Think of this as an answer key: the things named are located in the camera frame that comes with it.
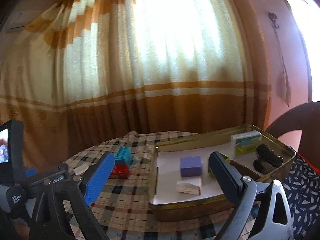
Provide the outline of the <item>red building brick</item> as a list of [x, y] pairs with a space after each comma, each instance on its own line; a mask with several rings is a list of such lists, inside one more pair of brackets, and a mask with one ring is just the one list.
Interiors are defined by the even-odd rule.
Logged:
[[130, 167], [127, 165], [115, 165], [109, 178], [110, 179], [127, 179], [130, 175]]

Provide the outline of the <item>green building block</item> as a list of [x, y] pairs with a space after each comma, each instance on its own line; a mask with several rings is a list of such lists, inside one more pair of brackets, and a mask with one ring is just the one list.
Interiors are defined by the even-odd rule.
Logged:
[[230, 166], [230, 157], [214, 151], [208, 158], [208, 173], [214, 179], [224, 178], [226, 176], [228, 167]]

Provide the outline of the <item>purple rectangular block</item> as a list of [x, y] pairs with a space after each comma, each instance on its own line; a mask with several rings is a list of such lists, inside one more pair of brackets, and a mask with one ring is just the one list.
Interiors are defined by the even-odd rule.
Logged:
[[181, 177], [196, 177], [202, 175], [201, 157], [183, 157], [180, 159]]

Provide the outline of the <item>white charger adapter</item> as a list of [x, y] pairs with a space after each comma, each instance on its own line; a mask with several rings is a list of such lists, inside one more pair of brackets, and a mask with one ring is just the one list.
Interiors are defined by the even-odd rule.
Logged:
[[84, 164], [80, 165], [79, 167], [74, 168], [73, 172], [75, 175], [82, 175], [88, 170], [89, 167], [90, 167], [90, 165], [88, 165], [87, 163], [84, 163]]

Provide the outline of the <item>checkered tablecloth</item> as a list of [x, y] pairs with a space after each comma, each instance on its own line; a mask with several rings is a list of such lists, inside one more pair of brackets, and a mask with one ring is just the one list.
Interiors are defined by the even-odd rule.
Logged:
[[151, 152], [157, 142], [189, 136], [188, 132], [158, 132], [123, 137], [92, 146], [66, 160], [70, 170], [82, 164], [92, 165], [104, 152], [116, 153], [129, 147], [133, 154], [128, 179], [109, 179], [91, 209], [110, 239], [214, 239], [231, 210], [177, 222], [162, 223], [155, 219], [148, 202], [147, 176]]

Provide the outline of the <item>patterned dark cushion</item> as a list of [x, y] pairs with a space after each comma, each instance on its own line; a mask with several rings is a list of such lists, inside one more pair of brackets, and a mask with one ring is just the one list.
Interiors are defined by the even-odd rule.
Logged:
[[282, 181], [289, 204], [294, 239], [303, 239], [319, 220], [319, 175], [296, 156]]

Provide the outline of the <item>black ridged object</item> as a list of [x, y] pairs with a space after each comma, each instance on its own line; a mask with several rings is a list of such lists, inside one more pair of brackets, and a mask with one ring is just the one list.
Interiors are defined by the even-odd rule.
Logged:
[[257, 146], [255, 153], [257, 158], [253, 161], [253, 167], [257, 172], [268, 174], [283, 165], [284, 159], [265, 143]]

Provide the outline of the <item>blue building brick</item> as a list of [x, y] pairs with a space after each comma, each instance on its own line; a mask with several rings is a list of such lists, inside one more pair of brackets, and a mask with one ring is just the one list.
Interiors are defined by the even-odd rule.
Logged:
[[121, 147], [115, 155], [115, 165], [130, 166], [132, 163], [132, 153], [128, 147]]

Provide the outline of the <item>green and white card box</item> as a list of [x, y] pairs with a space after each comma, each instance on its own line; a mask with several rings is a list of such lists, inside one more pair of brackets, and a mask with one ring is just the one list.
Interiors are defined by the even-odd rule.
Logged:
[[231, 136], [231, 148], [236, 157], [249, 154], [261, 144], [262, 134], [258, 131], [250, 131]]

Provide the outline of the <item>white tissue packet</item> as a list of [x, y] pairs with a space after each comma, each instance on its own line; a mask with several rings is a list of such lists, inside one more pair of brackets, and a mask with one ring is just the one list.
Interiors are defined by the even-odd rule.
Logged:
[[183, 177], [176, 183], [176, 190], [180, 193], [199, 196], [202, 189], [202, 177]]

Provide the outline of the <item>gold metal tin box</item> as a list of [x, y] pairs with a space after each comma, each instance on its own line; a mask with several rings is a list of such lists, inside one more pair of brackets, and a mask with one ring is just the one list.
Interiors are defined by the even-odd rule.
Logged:
[[[241, 125], [203, 134], [188, 135], [182, 138], [193, 137], [195, 138], [195, 140], [204, 140], [206, 138], [209, 138], [213, 139], [216, 142], [226, 142], [227, 139], [229, 139], [231, 142], [232, 135], [249, 132], [251, 130], [257, 131], [258, 128], [253, 125]], [[241, 175], [250, 176], [253, 180], [258, 182], [270, 183], [275, 179], [283, 180], [289, 174], [292, 162], [296, 157], [296, 153], [293, 149], [289, 148], [284, 143], [269, 135], [265, 131], [261, 131], [261, 134], [262, 142], [265, 143], [273, 152], [283, 157], [283, 165], [268, 174], [262, 174], [263, 176], [259, 179], [251, 174], [243, 174], [245, 167], [241, 164], [237, 164], [230, 157], [231, 165], [233, 165], [241, 173]], [[228, 202], [224, 194], [201, 200], [193, 200], [174, 204], [154, 205], [152, 201], [156, 192], [158, 170], [156, 159], [157, 144], [159, 143], [161, 142], [156, 143], [153, 147], [150, 176], [148, 182], [149, 204], [157, 220], [159, 220], [160, 222], [172, 222], [177, 220], [192, 219], [211, 215], [213, 213], [221, 212], [232, 207], [232, 204]]]

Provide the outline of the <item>white paper tin liner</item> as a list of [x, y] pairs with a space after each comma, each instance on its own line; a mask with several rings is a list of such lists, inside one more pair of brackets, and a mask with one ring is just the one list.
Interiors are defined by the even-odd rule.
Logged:
[[[216, 197], [223, 194], [218, 182], [207, 172], [209, 155], [219, 151], [232, 158], [237, 164], [245, 167], [243, 174], [251, 174], [257, 179], [263, 175], [253, 167], [256, 159], [254, 153], [235, 157], [232, 153], [230, 140], [216, 142], [213, 139], [195, 140], [193, 137], [180, 138], [157, 144], [157, 183], [152, 203], [154, 205], [174, 204], [193, 200]], [[176, 183], [181, 179], [180, 159], [183, 157], [201, 157], [203, 174], [202, 189], [199, 196], [180, 193], [176, 190]]]

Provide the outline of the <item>dark wooden chair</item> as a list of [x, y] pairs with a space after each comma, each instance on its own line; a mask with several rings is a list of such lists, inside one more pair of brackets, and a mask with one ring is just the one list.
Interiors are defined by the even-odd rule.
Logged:
[[285, 133], [302, 132], [297, 153], [319, 173], [320, 165], [320, 102], [299, 105], [277, 118], [266, 132], [275, 138]]

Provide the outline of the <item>curtain tieback tassel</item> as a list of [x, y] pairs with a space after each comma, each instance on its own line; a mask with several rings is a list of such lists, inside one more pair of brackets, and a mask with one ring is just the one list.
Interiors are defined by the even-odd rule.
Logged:
[[274, 36], [276, 39], [277, 52], [279, 56], [279, 73], [276, 80], [276, 94], [280, 100], [287, 105], [290, 106], [291, 103], [291, 85], [289, 81], [289, 76], [287, 73], [287, 68], [285, 66], [284, 55], [280, 44], [280, 39], [278, 36], [278, 29], [280, 29], [279, 24], [277, 23], [277, 15], [273, 12], [268, 12], [268, 18], [270, 20], [271, 27], [274, 32]]

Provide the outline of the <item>cream and brown curtain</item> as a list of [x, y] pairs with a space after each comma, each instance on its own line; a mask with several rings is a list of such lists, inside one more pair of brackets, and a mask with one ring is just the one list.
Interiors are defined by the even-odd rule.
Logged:
[[45, 171], [130, 131], [263, 128], [270, 90], [250, 0], [59, 0], [4, 54], [1, 122]]

